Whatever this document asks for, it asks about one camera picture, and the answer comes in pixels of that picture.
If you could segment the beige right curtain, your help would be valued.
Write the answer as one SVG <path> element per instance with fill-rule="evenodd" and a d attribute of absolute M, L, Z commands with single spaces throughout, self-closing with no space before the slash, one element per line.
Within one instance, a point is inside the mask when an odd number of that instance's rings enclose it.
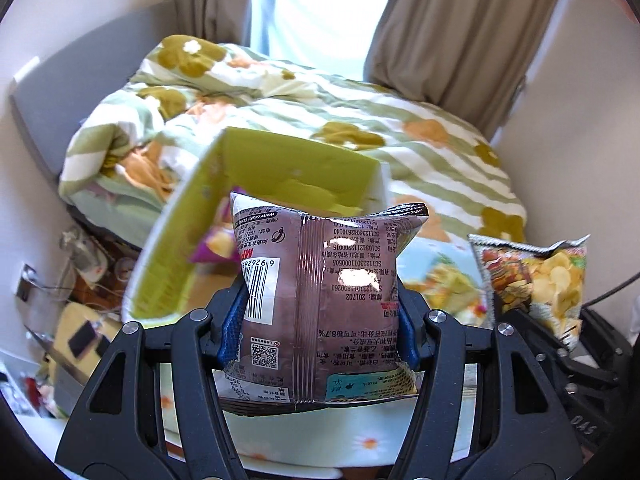
<path fill-rule="evenodd" d="M 557 3 L 387 0 L 363 76 L 492 138 L 523 87 Z"/>

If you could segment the grey potato chips bag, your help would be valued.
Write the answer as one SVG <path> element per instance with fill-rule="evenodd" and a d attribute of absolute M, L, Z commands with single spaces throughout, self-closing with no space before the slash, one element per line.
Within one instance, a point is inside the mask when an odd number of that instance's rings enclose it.
<path fill-rule="evenodd" d="M 582 331 L 587 235 L 548 247 L 472 234 L 469 242 L 483 279 L 485 326 L 521 310 L 573 350 Z"/>

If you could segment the grey headboard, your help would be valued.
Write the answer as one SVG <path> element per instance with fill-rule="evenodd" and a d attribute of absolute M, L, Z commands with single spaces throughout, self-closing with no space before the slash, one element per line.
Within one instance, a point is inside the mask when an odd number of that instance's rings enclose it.
<path fill-rule="evenodd" d="M 51 188 L 58 185 L 67 145 L 80 122 L 118 90 L 166 36 L 179 31 L 171 0 L 90 30 L 30 70 L 12 91 L 12 114 L 23 143 Z"/>

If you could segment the floral striped duvet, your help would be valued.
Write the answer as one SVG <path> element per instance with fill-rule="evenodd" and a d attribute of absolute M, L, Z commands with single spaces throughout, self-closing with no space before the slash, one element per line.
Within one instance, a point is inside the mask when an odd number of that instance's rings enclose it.
<path fill-rule="evenodd" d="M 385 162 L 393 198 L 430 208 L 426 237 L 524 240 L 525 207 L 488 141 L 465 120 L 377 84 L 188 35 L 160 40 L 75 131 L 58 194 L 67 203 L 90 191 L 162 208 L 228 127 Z"/>

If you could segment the purple snack bag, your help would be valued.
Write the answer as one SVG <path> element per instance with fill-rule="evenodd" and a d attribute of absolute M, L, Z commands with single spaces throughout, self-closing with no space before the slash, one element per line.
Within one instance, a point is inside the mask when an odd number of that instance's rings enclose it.
<path fill-rule="evenodd" d="M 217 206 L 212 226 L 205 233 L 190 255 L 192 263 L 239 263 L 236 247 L 231 196 L 224 196 Z"/>

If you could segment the yellow cushion with phone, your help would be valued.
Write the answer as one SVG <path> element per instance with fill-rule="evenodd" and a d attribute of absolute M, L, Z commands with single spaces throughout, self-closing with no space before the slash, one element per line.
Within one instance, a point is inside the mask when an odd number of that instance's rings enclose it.
<path fill-rule="evenodd" d="M 68 302 L 56 326 L 53 349 L 87 379 L 120 326 L 119 310 L 102 311 Z"/>

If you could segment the green cardboard box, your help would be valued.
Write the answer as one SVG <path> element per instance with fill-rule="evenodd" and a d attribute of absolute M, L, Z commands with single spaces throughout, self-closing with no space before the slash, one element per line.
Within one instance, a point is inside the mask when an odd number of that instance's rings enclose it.
<path fill-rule="evenodd" d="M 390 167 L 359 152 L 285 134 L 228 128 L 179 184 L 154 224 L 122 300 L 122 319 L 170 324 L 226 288 L 200 278 L 191 257 L 233 197 L 322 217 L 360 217 L 390 206 Z"/>

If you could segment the brown snack bag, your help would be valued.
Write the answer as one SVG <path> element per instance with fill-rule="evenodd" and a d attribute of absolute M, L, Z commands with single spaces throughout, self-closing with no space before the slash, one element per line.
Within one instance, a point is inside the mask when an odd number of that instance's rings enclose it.
<path fill-rule="evenodd" d="M 416 374 L 398 349 L 397 258 L 427 206 L 326 218 L 232 203 L 248 299 L 215 377 L 224 409 L 274 415 L 415 394 Z"/>

